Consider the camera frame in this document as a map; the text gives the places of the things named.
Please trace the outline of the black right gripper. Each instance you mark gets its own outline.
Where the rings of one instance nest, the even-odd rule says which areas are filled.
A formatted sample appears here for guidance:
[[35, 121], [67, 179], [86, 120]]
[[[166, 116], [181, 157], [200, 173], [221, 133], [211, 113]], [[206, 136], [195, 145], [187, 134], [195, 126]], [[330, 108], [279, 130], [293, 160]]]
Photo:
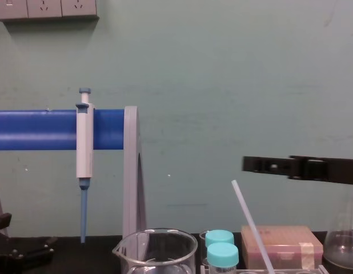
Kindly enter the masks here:
[[319, 158], [306, 156], [287, 159], [244, 156], [243, 171], [353, 185], [353, 160], [334, 160], [327, 164]]

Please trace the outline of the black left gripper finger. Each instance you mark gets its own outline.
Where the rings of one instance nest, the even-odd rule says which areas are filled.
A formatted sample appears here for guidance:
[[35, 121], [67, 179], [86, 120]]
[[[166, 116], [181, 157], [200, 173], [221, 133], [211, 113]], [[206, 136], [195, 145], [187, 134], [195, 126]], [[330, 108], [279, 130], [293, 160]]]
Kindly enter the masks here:
[[8, 237], [7, 227], [10, 226], [12, 214], [3, 213], [0, 215], [0, 236]]
[[31, 269], [51, 263], [56, 237], [0, 236], [0, 269]]

